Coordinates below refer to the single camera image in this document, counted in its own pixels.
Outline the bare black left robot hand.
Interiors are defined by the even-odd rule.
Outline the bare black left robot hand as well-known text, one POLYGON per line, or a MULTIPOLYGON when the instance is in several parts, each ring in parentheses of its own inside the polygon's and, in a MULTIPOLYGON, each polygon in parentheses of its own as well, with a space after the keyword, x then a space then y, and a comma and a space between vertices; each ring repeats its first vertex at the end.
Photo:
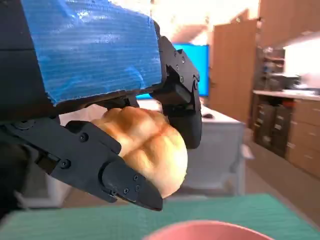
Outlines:
POLYGON ((161 211, 160 189, 120 157, 124 145, 61 114, 97 104, 138 107, 148 93, 195 149, 202 137, 200 75, 147 15, 107 0, 0 3, 0 160, 26 159, 109 203, 161 211))

